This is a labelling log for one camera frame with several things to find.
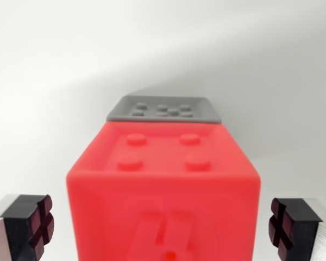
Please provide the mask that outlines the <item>gripper left finger with black rubber pad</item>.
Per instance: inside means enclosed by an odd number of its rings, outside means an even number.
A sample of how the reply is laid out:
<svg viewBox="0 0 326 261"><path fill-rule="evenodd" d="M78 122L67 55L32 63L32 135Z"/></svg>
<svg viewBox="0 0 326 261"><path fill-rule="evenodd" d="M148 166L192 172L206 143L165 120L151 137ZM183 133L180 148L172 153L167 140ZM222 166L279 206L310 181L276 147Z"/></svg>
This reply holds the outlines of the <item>gripper left finger with black rubber pad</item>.
<svg viewBox="0 0 326 261"><path fill-rule="evenodd" d="M8 194L0 200L0 260L40 260L54 232L49 195Z"/></svg>

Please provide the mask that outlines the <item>gripper right finger with black rubber pad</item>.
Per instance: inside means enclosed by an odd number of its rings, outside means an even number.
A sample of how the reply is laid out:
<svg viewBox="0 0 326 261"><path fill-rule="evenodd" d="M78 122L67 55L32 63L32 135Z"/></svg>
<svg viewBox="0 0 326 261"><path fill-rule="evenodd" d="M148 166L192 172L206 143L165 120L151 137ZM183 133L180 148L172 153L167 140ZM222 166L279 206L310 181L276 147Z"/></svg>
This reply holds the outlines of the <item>gripper right finger with black rubber pad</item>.
<svg viewBox="0 0 326 261"><path fill-rule="evenodd" d="M268 233L281 260L326 260L326 208L314 198L274 198Z"/></svg>

